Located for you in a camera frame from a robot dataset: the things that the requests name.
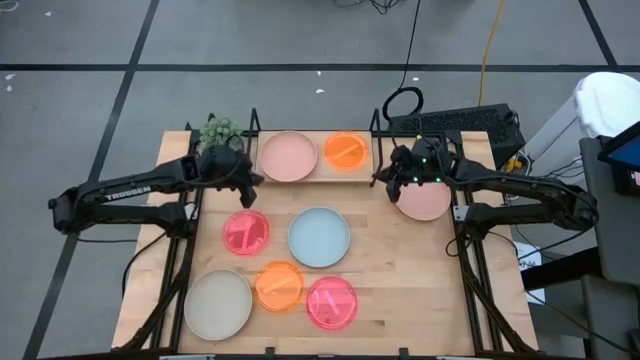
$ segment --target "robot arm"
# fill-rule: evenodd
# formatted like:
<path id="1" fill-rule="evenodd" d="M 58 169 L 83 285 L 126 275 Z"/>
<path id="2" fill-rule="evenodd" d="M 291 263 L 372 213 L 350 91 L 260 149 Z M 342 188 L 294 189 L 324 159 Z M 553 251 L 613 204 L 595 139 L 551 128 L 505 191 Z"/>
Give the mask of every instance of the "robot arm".
<path id="1" fill-rule="evenodd" d="M 459 191 L 491 190 L 539 201 L 498 208 L 482 203 L 455 207 L 455 220 L 464 223 L 471 236 L 480 238 L 496 225 L 553 223 L 563 229 L 582 231 L 597 222 L 596 199 L 579 186 L 556 179 L 506 174 L 455 154 L 447 155 L 445 144 L 420 138 L 411 150 L 396 147 L 391 165 L 373 177 L 387 184 L 391 202 L 398 201 L 402 186 L 425 182 L 444 182 Z"/>
<path id="2" fill-rule="evenodd" d="M 197 188 L 238 189 L 240 202 L 251 207 L 257 195 L 253 186 L 264 178 L 251 171 L 249 157 L 226 145 L 207 149 L 201 156 L 187 155 L 137 175 L 100 182 L 86 182 L 49 200 L 54 227 L 77 234 L 95 224 L 155 224 L 169 236 L 182 236 L 188 222 L 183 204 L 158 207 L 106 205 L 149 192 L 172 194 Z"/>

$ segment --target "succulent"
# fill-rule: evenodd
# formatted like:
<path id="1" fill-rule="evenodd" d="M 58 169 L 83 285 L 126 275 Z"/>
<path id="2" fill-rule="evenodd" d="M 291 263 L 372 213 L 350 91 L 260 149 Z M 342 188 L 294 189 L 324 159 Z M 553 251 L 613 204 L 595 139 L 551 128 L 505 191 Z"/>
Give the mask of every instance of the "succulent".
<path id="1" fill-rule="evenodd" d="M 200 150 L 229 142 L 231 147 L 242 147 L 242 130 L 228 117 L 211 118 L 200 129 Z"/>

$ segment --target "black clamp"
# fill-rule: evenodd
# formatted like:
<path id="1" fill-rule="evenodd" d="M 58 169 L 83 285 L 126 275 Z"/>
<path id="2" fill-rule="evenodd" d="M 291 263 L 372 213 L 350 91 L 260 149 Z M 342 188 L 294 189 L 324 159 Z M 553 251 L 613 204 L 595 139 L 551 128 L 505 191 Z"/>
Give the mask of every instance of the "black clamp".
<path id="1" fill-rule="evenodd" d="M 276 348 L 273 346 L 264 348 L 264 357 L 266 360 L 276 360 Z"/>
<path id="2" fill-rule="evenodd" d="M 399 348 L 398 352 L 400 353 L 400 356 L 398 357 L 399 360 L 409 360 L 408 348 Z"/>

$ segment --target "red plate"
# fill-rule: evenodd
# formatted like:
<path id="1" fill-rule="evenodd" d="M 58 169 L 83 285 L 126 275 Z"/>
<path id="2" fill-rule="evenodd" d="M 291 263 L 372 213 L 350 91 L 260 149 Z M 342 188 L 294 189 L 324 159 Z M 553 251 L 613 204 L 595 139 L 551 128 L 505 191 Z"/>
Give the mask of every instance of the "red plate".
<path id="1" fill-rule="evenodd" d="M 269 221 L 264 215 L 253 210 L 234 213 L 222 229 L 222 239 L 227 249 L 242 256 L 259 253 L 267 246 L 269 236 Z"/>
<path id="2" fill-rule="evenodd" d="M 358 295 L 347 280 L 339 276 L 318 279 L 307 293 L 307 316 L 322 330 L 347 327 L 358 312 Z"/>

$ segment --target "pink plate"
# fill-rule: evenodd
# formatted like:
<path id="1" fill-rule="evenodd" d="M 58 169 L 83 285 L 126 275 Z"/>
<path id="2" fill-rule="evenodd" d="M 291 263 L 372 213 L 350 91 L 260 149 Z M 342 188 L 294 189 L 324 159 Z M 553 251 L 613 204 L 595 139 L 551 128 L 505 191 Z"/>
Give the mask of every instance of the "pink plate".
<path id="1" fill-rule="evenodd" d="M 260 152 L 260 167 L 267 176 L 282 182 L 309 175 L 318 162 L 316 145 L 305 135 L 283 131 L 272 136 Z"/>
<path id="2" fill-rule="evenodd" d="M 236 255 L 252 256 L 269 242 L 269 221 L 261 213 L 240 210 L 224 223 L 222 240 L 227 249 Z"/>
<path id="3" fill-rule="evenodd" d="M 358 312 L 358 295 L 349 282 L 339 276 L 325 276 L 311 285 L 307 293 L 307 316 L 322 330 L 347 327 Z"/>
<path id="4" fill-rule="evenodd" d="M 409 184 L 400 188 L 396 206 L 405 215 L 421 221 L 435 220 L 451 204 L 451 190 L 443 183 Z"/>

